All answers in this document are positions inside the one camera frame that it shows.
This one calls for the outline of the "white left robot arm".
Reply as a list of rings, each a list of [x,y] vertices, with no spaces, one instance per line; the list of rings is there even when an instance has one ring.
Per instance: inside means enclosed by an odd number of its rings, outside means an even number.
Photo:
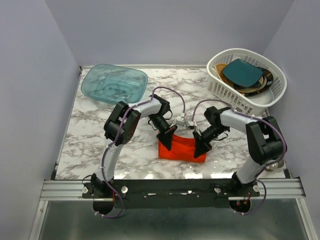
[[[90,180],[93,191],[99,197],[104,198],[110,194],[111,181],[114,179],[116,163],[122,148],[134,136],[141,119],[148,118],[158,131],[156,138],[168,151],[172,149],[173,136],[178,126],[169,124],[164,118],[170,110],[170,103],[158,95],[131,106],[123,101],[116,104],[103,127],[106,150],[102,155],[99,170]]]

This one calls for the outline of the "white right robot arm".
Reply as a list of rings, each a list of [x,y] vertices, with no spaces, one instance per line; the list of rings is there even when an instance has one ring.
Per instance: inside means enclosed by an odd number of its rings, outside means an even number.
[[[193,131],[195,158],[209,152],[212,149],[211,142],[230,129],[246,134],[249,157],[233,174],[230,183],[230,191],[236,196],[247,192],[248,184],[254,182],[267,165],[283,159],[287,152],[286,141],[277,120],[272,116],[260,118],[245,115],[230,107],[217,109],[212,106],[206,109],[204,117],[210,126],[204,131]]]

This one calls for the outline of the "orange t shirt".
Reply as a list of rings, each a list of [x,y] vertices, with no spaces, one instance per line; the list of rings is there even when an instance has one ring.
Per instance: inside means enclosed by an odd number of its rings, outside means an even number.
[[[202,164],[206,161],[207,154],[194,158],[196,141],[194,138],[186,138],[173,135],[171,150],[168,150],[158,141],[158,157],[163,160],[184,161]]]

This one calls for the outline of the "clear blue plastic tub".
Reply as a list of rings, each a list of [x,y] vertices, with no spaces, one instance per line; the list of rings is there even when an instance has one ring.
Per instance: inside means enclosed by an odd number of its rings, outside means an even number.
[[[148,76],[141,70],[98,64],[93,66],[83,79],[81,92],[95,101],[117,104],[133,104],[143,97]]]

